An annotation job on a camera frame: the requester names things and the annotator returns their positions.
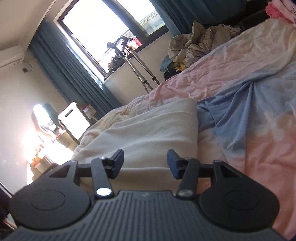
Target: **window frame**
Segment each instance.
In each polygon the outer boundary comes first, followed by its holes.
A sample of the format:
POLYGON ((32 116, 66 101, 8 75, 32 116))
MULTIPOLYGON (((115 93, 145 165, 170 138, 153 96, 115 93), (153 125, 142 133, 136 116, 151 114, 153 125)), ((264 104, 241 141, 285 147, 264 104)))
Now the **window frame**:
MULTIPOLYGON (((125 61, 122 59, 111 72, 106 72, 102 66, 95 60, 95 58, 88 52, 88 50, 79 42, 79 40, 75 37, 75 35, 70 31, 70 29, 64 24, 63 19, 66 17, 68 12, 75 6, 75 4, 79 0, 73 0, 66 10, 61 14, 58 18, 57 22, 60 26, 65 30, 65 32, 70 36, 70 38, 76 43, 76 45, 81 49, 81 51, 88 57, 88 59, 92 62, 92 64, 98 69, 98 71, 103 75, 106 79, 111 75, 112 71, 116 71, 120 66, 122 66, 125 61)), ((146 46, 151 44, 153 41, 167 33, 169 30, 166 25, 160 27, 158 30, 154 31, 150 35, 144 30, 144 28, 131 16, 131 14, 116 0, 98 0, 103 1, 110 9, 113 11, 121 21, 128 27, 128 29, 133 33, 133 35, 141 42, 141 46, 139 46, 135 52, 138 53, 146 46)))

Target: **white blanket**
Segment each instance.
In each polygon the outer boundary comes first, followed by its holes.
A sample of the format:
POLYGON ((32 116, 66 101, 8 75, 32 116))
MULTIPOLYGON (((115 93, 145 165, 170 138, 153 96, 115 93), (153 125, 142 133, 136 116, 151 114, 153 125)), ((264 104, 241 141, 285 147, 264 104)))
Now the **white blanket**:
MULTIPOLYGON (((196 102, 181 99, 112 125, 72 159, 90 163, 123 149, 123 167, 118 178, 111 180, 114 190, 175 191, 179 181, 168 168, 167 151, 196 158, 197 131, 196 102)), ((92 186, 91 178, 82 182, 92 186)))

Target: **pile of clothes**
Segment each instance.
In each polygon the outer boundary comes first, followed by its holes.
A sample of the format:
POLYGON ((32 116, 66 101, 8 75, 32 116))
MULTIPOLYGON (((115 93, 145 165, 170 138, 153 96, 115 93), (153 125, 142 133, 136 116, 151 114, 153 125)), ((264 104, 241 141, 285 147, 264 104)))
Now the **pile of clothes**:
POLYGON ((178 35, 169 40, 168 56, 173 61, 171 67, 184 70, 240 33, 240 27, 219 24, 205 29, 194 21, 190 34, 178 35))
POLYGON ((296 0, 272 0, 265 11, 270 18, 282 18, 296 28, 296 0))

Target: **bed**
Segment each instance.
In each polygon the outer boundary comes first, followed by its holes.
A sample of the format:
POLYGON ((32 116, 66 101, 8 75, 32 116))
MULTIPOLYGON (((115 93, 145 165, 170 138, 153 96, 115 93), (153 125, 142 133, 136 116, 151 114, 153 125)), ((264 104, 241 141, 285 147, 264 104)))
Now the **bed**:
MULTIPOLYGON (((180 99, 193 99, 197 159, 223 160, 274 192, 281 208, 273 228, 291 239, 296 234, 295 66, 296 30, 282 20, 268 19, 149 94, 109 112, 85 133, 73 159, 85 162, 85 157, 103 155, 99 137, 115 124, 180 99)), ((126 171, 134 175, 131 168, 126 171)), ((124 181, 121 187, 128 189, 124 181)), ((197 191, 208 186, 209 180, 203 180, 197 191)))

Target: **white air conditioner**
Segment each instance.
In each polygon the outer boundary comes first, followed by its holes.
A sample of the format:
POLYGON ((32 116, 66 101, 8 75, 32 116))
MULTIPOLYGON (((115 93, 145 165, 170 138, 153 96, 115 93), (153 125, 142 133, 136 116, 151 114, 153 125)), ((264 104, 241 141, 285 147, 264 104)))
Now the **white air conditioner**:
POLYGON ((20 45, 0 51, 0 69, 21 64, 25 53, 20 45))

